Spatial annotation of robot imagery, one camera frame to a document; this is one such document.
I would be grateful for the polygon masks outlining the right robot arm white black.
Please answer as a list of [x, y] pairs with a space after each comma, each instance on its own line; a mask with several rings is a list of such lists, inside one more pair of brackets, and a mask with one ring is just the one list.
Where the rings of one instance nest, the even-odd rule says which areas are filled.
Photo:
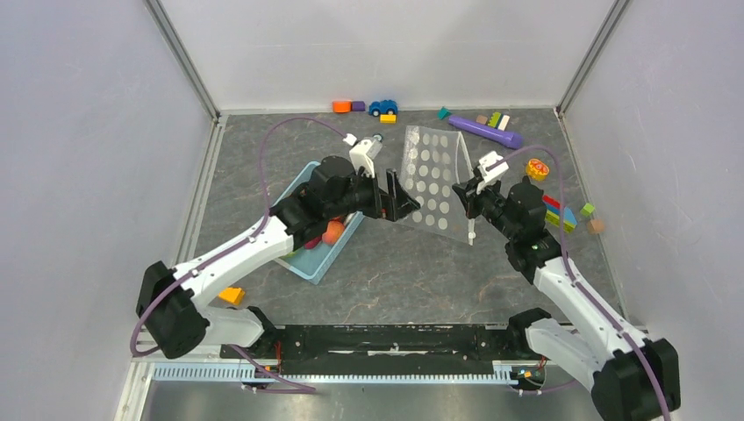
[[528, 179], [507, 195], [478, 177], [453, 186], [467, 218], [484, 218], [502, 233], [512, 267], [547, 296], [574, 326], [546, 311], [510, 319], [509, 351], [546, 357], [580, 383], [604, 420], [669, 420], [681, 406], [679, 358], [666, 339], [652, 340], [625, 321], [589, 284], [545, 226], [543, 192]]

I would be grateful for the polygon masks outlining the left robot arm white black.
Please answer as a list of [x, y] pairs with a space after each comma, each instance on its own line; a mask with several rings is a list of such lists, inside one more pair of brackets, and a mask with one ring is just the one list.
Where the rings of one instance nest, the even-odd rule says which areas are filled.
[[361, 213], [396, 222], [420, 208], [401, 186], [393, 169], [382, 189], [372, 172], [346, 158], [329, 156], [309, 179], [277, 201], [245, 232], [193, 260], [168, 267], [159, 260], [146, 268], [135, 313], [130, 348], [141, 356], [138, 335], [147, 330], [155, 346], [174, 360], [203, 342], [244, 347], [254, 357], [275, 348], [275, 333], [251, 310], [210, 310], [224, 289], [272, 260], [295, 252], [320, 237], [329, 223]]

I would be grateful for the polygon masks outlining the clear polka dot zip bag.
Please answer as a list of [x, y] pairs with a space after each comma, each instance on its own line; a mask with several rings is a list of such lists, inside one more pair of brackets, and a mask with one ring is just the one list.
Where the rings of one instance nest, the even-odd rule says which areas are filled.
[[473, 176], [461, 132], [407, 126], [401, 169], [404, 190], [420, 204], [402, 223], [471, 246], [475, 222], [466, 217], [452, 190]]

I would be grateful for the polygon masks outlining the orange peach toy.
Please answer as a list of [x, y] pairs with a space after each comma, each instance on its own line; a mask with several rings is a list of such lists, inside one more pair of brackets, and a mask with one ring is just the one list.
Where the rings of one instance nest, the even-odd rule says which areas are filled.
[[322, 234], [322, 241], [329, 246], [337, 244], [345, 229], [345, 225], [339, 220], [329, 221], [325, 232]]

